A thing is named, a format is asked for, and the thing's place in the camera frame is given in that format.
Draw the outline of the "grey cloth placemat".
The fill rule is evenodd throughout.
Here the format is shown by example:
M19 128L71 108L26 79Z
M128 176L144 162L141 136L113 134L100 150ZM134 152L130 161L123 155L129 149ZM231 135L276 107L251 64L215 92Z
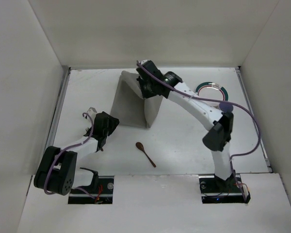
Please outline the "grey cloth placemat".
M162 103L162 96L144 99L138 74L122 71L119 77L110 115L119 119L121 126L149 129Z

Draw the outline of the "brown wooden spoon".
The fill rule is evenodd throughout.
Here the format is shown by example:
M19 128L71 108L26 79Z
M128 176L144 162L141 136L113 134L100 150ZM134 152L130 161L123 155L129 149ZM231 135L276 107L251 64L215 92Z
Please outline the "brown wooden spoon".
M149 160L149 162L152 164L153 167L156 167L156 164L151 160L151 158L148 156L148 154L145 151L145 148L143 146L143 144L141 142L136 142L136 148L139 149L140 151L142 151L145 156L147 157L147 159Z

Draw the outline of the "white plate green red rim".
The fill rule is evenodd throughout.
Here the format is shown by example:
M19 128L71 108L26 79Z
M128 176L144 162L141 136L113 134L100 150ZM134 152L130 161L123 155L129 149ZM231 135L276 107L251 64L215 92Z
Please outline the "white plate green red rim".
M204 82L199 84L195 89L195 93L204 99L221 101L228 101L229 99L227 90L223 86L213 82Z

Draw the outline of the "lilac plastic cup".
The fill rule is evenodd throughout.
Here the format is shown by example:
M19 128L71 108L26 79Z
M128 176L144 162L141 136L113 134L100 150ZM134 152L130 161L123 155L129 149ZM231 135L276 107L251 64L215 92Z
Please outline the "lilac plastic cup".
M233 107L232 104L225 103L225 102L219 103L219 106L218 107L224 113L231 113L231 112L233 112L233 109L234 109L234 107Z

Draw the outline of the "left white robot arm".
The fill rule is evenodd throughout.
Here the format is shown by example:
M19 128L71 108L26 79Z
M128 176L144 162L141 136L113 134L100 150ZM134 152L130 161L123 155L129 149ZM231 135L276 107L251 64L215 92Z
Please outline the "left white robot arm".
M89 121L90 127L79 140L63 148L49 146L43 154L33 185L47 195L65 196L72 189L97 185L98 172L78 167L77 163L101 151L120 121L106 112L98 113L94 108L84 112L82 117Z

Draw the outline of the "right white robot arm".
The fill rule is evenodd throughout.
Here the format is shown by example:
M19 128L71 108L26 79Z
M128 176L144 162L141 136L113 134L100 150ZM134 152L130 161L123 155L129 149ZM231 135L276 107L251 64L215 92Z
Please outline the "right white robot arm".
M226 181L232 175L229 142L233 127L233 114L223 113L197 99L197 94L177 74L168 71L162 74L151 60L137 62L137 72L144 99L163 96L194 116L208 131L203 144L211 151L214 175Z

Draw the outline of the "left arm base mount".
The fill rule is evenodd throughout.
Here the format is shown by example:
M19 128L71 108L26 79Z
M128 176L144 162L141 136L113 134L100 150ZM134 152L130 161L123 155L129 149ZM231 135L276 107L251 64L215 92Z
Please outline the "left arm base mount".
M68 196L68 204L112 204L114 176L98 176L95 183L73 189Z

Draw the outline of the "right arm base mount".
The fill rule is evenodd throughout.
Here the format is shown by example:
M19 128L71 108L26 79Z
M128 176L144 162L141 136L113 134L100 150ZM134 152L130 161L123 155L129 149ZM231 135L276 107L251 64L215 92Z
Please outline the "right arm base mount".
M249 188L239 174L231 175L226 181L214 175L199 176L199 187L203 204L248 204L251 200Z

